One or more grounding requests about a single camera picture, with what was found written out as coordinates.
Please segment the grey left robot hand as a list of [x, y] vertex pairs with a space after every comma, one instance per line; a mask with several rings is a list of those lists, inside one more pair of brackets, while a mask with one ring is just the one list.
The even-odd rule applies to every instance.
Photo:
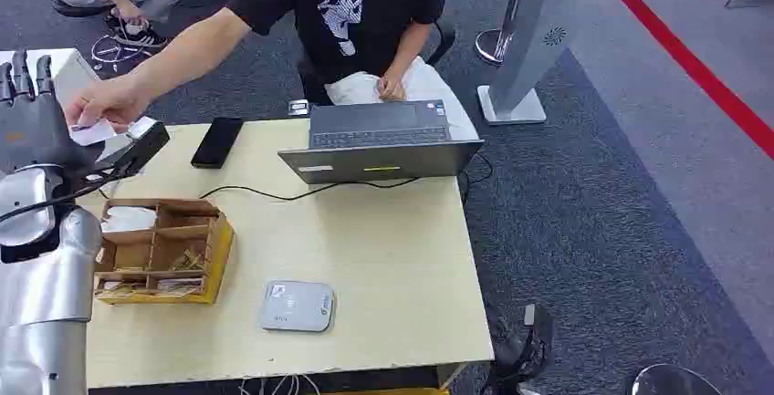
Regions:
[[37, 60], [32, 78], [24, 49], [1, 65], [1, 172], [11, 174], [33, 165], [54, 165], [69, 172], [94, 167], [104, 151], [102, 141], [89, 146], [70, 135], [51, 77], [51, 56]]

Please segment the person's right hand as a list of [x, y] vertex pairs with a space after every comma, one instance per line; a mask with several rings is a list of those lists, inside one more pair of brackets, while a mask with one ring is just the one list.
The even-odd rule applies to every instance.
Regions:
[[132, 75], [95, 82], [81, 91], [64, 109], [69, 126], [109, 122], [116, 131], [126, 131], [154, 99], [153, 94]]

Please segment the person's left hand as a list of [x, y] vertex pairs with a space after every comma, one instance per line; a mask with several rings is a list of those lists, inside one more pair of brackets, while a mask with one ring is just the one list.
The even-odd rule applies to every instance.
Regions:
[[403, 87], [403, 76], [398, 73], [386, 72], [377, 82], [377, 92], [382, 100], [406, 100]]

